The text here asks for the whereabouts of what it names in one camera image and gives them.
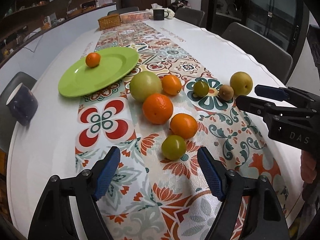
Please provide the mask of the person right hand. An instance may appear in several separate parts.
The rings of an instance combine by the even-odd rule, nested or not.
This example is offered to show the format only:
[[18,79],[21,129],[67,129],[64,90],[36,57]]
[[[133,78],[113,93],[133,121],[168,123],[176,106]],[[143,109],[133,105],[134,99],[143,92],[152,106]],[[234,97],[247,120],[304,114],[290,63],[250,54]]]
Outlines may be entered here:
[[309,152],[302,151],[300,175],[304,182],[311,184],[317,176],[316,161]]

